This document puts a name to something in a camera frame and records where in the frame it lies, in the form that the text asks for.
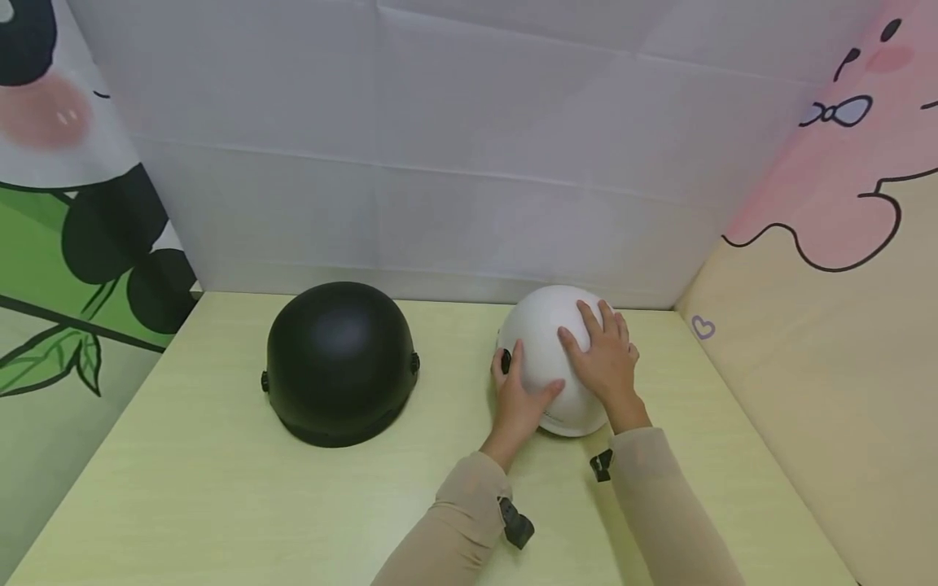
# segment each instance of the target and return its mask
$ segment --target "heart drawing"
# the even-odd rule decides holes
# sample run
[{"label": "heart drawing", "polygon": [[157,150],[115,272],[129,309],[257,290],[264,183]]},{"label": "heart drawing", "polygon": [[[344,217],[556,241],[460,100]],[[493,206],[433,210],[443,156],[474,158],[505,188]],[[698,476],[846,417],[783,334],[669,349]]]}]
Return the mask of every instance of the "heart drawing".
[{"label": "heart drawing", "polygon": [[690,319],[690,327],[693,328],[694,334],[697,334],[697,338],[700,339],[712,338],[717,333],[717,327],[714,323],[708,322],[699,315],[695,315]]}]

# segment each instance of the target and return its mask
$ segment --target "white helmet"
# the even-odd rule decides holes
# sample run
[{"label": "white helmet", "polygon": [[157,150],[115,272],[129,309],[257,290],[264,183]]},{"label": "white helmet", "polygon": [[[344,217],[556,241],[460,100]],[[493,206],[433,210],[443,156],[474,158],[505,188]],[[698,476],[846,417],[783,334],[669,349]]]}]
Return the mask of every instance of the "white helmet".
[{"label": "white helmet", "polygon": [[502,329],[498,331],[499,348],[510,351],[515,340],[524,342],[524,388],[533,392],[555,379],[567,381],[563,392],[540,418],[542,428],[567,437],[589,435],[606,423],[602,404],[573,373],[564,348],[560,345],[560,338],[557,337],[557,328],[563,325],[577,339],[584,352],[589,350],[589,333],[577,309],[578,299],[589,304],[602,324],[599,297],[576,287],[552,285],[524,297],[508,313]]}]

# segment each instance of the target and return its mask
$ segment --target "black buckle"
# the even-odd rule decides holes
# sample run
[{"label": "black buckle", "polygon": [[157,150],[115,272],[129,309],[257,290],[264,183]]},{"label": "black buckle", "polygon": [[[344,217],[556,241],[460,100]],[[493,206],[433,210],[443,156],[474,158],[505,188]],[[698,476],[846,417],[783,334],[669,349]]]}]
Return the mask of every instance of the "black buckle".
[{"label": "black buckle", "polygon": [[612,463],[612,449],[606,450],[602,454],[590,458],[589,467],[593,469],[593,474],[596,475],[597,482],[608,482],[609,480],[612,480],[612,477],[609,476],[609,466]]},{"label": "black buckle", "polygon": [[511,370],[511,352],[505,350],[502,352],[502,374],[508,374]]},{"label": "black buckle", "polygon": [[534,534],[534,523],[519,513],[510,499],[499,497],[498,506],[502,509],[502,520],[505,522],[505,537],[508,543],[518,549],[524,549],[531,535]]}]

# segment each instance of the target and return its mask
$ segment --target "black helmet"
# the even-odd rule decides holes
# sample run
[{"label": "black helmet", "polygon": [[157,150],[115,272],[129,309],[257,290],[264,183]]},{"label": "black helmet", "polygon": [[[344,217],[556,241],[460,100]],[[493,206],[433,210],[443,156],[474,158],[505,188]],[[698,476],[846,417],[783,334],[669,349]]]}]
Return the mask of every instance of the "black helmet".
[{"label": "black helmet", "polygon": [[361,283],[327,283],[274,320],[261,386],[297,438],[341,447],[391,425],[419,368],[410,328],[390,297]]}]

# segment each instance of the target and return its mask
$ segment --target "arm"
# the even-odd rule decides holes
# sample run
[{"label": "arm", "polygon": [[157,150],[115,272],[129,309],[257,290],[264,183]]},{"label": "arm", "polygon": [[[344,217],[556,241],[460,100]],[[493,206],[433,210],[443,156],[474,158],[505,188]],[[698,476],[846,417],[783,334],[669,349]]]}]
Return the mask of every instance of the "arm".
[{"label": "arm", "polygon": [[636,428],[614,436],[609,445],[615,496],[655,584],[745,584],[664,431]]},{"label": "arm", "polygon": [[479,451],[456,464],[430,510],[391,553],[372,586],[469,586],[492,555],[505,528],[498,499],[511,498],[507,472],[564,388],[563,381],[554,381],[528,393],[521,384],[521,342],[515,344],[508,374],[501,370],[502,352],[492,359],[498,389],[492,432]]},{"label": "arm", "polygon": [[656,586],[742,586],[729,550],[694,496],[668,445],[635,392],[639,351],[621,314],[599,304],[603,323],[577,304],[590,334],[584,352],[558,332],[583,384],[602,402],[613,428],[610,476],[628,527]]},{"label": "arm", "polygon": [[372,586],[475,584],[504,528],[501,496],[511,498],[511,487],[494,460],[481,452],[460,460]]}]

